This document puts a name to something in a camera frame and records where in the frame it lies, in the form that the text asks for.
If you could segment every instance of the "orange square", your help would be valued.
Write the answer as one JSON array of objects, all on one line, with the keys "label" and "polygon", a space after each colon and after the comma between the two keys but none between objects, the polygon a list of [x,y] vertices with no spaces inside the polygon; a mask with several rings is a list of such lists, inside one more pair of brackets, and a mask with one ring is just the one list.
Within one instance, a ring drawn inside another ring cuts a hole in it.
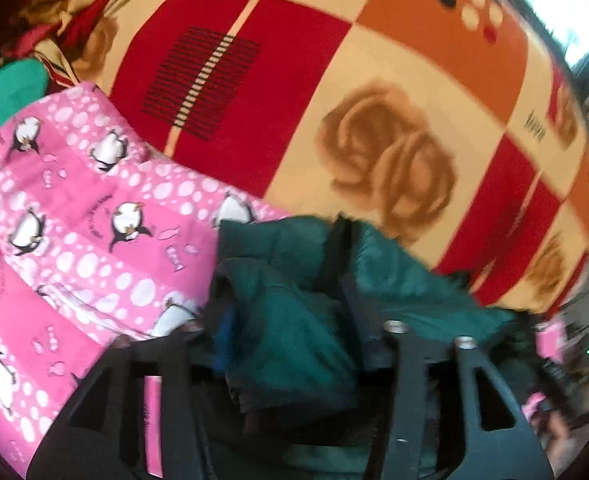
[{"label": "orange square", "polygon": [[589,240],[589,144],[585,147],[567,202],[572,206]]},{"label": "orange square", "polygon": [[369,0],[357,22],[438,63],[507,124],[528,40],[505,1]]}]

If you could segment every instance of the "pink blanket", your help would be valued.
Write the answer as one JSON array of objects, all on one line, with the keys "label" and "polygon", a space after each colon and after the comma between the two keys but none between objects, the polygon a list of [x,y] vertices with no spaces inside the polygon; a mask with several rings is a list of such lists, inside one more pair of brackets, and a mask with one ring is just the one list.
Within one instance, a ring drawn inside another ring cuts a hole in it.
[{"label": "pink blanket", "polygon": [[11,118],[0,129],[0,451],[10,463],[25,472],[72,374],[102,345],[193,317],[221,219],[283,215],[152,157],[93,84]]}]

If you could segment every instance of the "red dot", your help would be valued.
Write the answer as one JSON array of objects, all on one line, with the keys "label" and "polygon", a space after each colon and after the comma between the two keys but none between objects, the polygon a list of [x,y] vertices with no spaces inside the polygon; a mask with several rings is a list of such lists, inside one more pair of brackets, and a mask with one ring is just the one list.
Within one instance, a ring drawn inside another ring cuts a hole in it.
[{"label": "red dot", "polygon": [[497,43],[497,31],[494,27],[488,27],[487,25],[483,27],[483,37],[490,45]]}]

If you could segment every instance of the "rose print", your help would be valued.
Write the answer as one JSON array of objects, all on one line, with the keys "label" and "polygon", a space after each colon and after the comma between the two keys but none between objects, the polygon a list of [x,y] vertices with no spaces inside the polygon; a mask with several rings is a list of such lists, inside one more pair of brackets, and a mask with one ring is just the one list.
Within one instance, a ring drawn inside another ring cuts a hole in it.
[{"label": "rose print", "polygon": [[562,84],[557,93],[555,125],[561,143],[567,149],[577,136],[578,123],[573,105],[572,92],[566,84]]},{"label": "rose print", "polygon": [[535,298],[544,301],[557,290],[564,273],[565,258],[561,251],[559,235],[554,235],[543,252],[530,264],[525,277],[536,290]]},{"label": "rose print", "polygon": [[317,142],[334,190],[377,210],[399,242],[416,241],[450,203],[452,157],[397,86],[375,81],[348,95],[322,121]]}]

